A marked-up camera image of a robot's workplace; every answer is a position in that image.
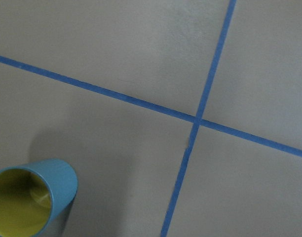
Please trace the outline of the blue mug yellow inside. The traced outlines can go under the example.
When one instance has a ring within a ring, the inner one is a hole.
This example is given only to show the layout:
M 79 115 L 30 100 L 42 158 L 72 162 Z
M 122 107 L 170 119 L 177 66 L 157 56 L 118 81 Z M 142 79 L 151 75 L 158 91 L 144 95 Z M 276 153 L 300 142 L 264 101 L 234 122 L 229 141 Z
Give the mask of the blue mug yellow inside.
M 73 201 L 75 170 L 51 158 L 0 170 L 0 237 L 37 237 Z

